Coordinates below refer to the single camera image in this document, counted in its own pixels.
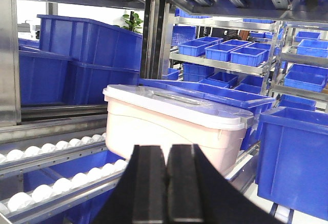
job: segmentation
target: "metal shelving rack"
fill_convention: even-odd
[[[293,87],[286,87],[283,85],[284,77],[287,72],[287,65],[284,69],[280,70],[281,62],[286,61],[288,63],[298,63],[305,65],[313,65],[319,67],[328,67],[328,58],[325,57],[314,57],[306,55],[296,54],[297,46],[294,45],[295,29],[312,29],[320,31],[328,31],[328,24],[315,23],[315,22],[284,22],[284,27],[286,29],[292,30],[290,36],[285,35],[284,41],[282,42],[282,51],[276,61],[276,71],[274,72],[271,87],[269,90],[269,95],[273,96],[274,93],[283,93],[293,96],[304,97],[308,99],[313,99],[322,103],[328,104],[328,94],[322,92],[313,92],[303,89],[297,89]]]
[[[204,26],[204,27],[249,30],[249,31],[264,31],[264,32],[273,31],[274,32],[273,39],[262,38],[262,40],[258,40],[265,43],[270,43],[271,44],[270,52],[272,52],[272,54],[270,53],[268,61],[262,63],[258,67],[235,64],[231,62],[222,62],[218,60],[207,59],[205,57],[182,55],[179,54],[178,51],[170,52],[170,59],[172,60],[193,63],[193,64],[200,64],[200,65],[205,65],[205,66],[210,66],[214,68],[245,73],[250,75],[264,76],[261,93],[267,94],[269,72],[274,67],[274,62],[276,60],[276,56],[274,56],[273,52],[277,44],[280,43],[280,40],[278,40],[277,38],[278,38],[278,32],[280,30],[281,22],[272,23],[272,24],[261,24],[261,23],[248,23],[243,21],[219,21],[211,18],[198,19],[198,18],[175,17],[174,23],[184,24],[184,25]]]

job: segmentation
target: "stainless steel frame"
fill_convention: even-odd
[[[0,127],[4,127],[21,120],[16,0],[1,0],[0,11]]]

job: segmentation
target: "white roller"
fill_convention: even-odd
[[[32,199],[35,202],[41,202],[43,200],[46,200],[52,196],[54,196],[53,189],[48,185],[41,185],[35,188],[35,190],[32,192]]]
[[[2,202],[0,202],[0,213],[3,215],[8,215],[10,213],[9,209]]]
[[[84,173],[78,173],[72,178],[73,189],[88,183],[88,177]]]
[[[14,161],[24,157],[24,152],[21,150],[12,150],[7,154],[7,161]]]
[[[115,167],[115,171],[114,172],[117,172],[117,171],[120,171],[120,170],[123,170],[127,167],[128,163],[122,159],[120,160],[117,160],[114,164],[114,167]]]
[[[18,192],[9,199],[7,207],[10,212],[14,212],[34,203],[35,201],[32,199],[31,196],[29,196],[25,192]]]
[[[81,146],[81,145],[84,145],[85,143],[83,143],[82,140],[78,139],[78,138],[73,138],[70,140],[70,145],[71,146]]]
[[[63,150],[72,147],[72,145],[64,140],[61,140],[56,144],[56,147],[58,150]]]
[[[62,194],[63,192],[67,192],[73,188],[73,183],[66,178],[60,178],[53,184],[52,189],[54,194]]]
[[[93,138],[94,141],[96,141],[96,142],[100,142],[100,141],[105,140],[105,138],[104,138],[103,136],[99,135],[99,134],[95,134],[95,135],[93,135],[92,138]]]
[[[24,152],[25,157],[37,156],[42,154],[43,151],[37,146],[30,146]]]
[[[91,144],[91,143],[94,143],[94,139],[89,137],[89,136],[84,136],[82,139],[81,139],[83,142],[85,142],[86,144]]]
[[[88,182],[93,182],[95,180],[100,179],[101,178],[101,175],[102,175],[101,169],[99,169],[99,168],[92,168],[88,172],[88,174],[87,174]]]
[[[105,164],[101,169],[102,177],[108,176],[115,172],[115,166],[113,164]]]
[[[53,152],[55,150],[57,150],[56,146],[51,144],[51,143],[46,143],[44,144],[42,147],[41,147],[41,150],[44,152],[44,153],[48,153],[48,152]]]

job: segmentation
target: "white lid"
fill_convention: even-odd
[[[108,85],[103,94],[211,129],[240,130],[254,120],[247,110],[154,87]]]

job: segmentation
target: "metal pole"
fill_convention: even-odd
[[[167,74],[173,16],[166,0],[146,0],[141,56],[141,78],[161,79]]]
[[[1,0],[0,127],[21,120],[16,0]]]

